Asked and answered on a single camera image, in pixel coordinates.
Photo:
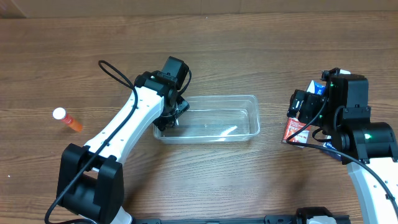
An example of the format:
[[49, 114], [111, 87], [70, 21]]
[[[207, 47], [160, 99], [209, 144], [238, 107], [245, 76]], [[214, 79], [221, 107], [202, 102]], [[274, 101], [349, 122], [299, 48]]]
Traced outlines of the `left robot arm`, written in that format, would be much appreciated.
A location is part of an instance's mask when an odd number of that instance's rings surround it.
[[192, 72], [183, 60], [169, 57], [162, 70], [144, 72], [134, 81], [105, 60], [98, 65], [131, 89], [131, 95], [99, 134], [83, 146], [65, 148], [56, 198], [45, 214], [45, 223], [56, 206], [78, 215], [72, 223], [132, 223], [133, 217], [123, 209], [124, 163], [150, 124], [163, 131], [189, 108], [182, 95]]

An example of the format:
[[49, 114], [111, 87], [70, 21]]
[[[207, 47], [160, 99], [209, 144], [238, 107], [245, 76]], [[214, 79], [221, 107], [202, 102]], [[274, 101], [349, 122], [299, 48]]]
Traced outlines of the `blue yellow VapoDrops box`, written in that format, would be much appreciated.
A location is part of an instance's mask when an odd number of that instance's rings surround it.
[[321, 83], [312, 80], [308, 85], [307, 92], [313, 93], [316, 95], [322, 95], [325, 91], [326, 86], [322, 85]]

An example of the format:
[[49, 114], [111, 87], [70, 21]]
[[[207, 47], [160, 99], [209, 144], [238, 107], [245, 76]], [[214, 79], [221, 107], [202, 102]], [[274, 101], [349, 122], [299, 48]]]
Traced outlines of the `red white sachet packet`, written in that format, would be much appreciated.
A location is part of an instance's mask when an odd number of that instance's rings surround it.
[[[305, 124], [301, 123], [297, 118], [287, 118], [284, 135], [282, 137], [281, 142], [286, 143], [286, 140], [288, 137], [295, 134], [297, 131], [302, 129], [304, 126], [305, 126]], [[311, 126], [308, 126], [305, 130], [298, 133], [298, 135], [293, 137], [290, 141], [299, 142], [299, 143], [307, 143], [310, 130], [311, 130]]]

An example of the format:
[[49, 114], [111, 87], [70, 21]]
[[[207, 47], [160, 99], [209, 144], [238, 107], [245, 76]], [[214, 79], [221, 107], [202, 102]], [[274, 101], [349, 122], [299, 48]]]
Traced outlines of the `white blue Hansaplast box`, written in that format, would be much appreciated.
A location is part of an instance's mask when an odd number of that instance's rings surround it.
[[[322, 146], [329, 148], [333, 151], [336, 151], [336, 149], [333, 147], [333, 145], [331, 143], [331, 136], [326, 136], [326, 138], [323, 139]], [[339, 154], [336, 154], [334, 152], [329, 152], [329, 151], [324, 151], [324, 153], [328, 154], [330, 157], [334, 158], [337, 161], [340, 161], [340, 162], [342, 161], [342, 158]]]

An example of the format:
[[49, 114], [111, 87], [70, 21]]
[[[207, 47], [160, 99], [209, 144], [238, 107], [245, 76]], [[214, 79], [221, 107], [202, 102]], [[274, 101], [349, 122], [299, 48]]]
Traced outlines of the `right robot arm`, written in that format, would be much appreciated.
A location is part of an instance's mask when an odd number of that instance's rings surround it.
[[397, 139], [391, 126], [371, 122], [368, 79], [334, 68], [325, 70], [321, 95], [295, 90], [287, 116], [328, 136], [356, 190], [365, 223], [397, 223]]

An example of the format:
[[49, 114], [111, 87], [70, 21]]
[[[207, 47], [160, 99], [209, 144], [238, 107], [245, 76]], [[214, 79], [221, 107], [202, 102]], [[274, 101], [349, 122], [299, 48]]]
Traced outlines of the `orange pill bottle white cap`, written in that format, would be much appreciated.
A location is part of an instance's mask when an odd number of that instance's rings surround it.
[[66, 124], [69, 128], [76, 132], [80, 132], [83, 130], [82, 124], [80, 124], [75, 118], [73, 118], [64, 108], [58, 107], [55, 108], [53, 113], [53, 118], [59, 120]]

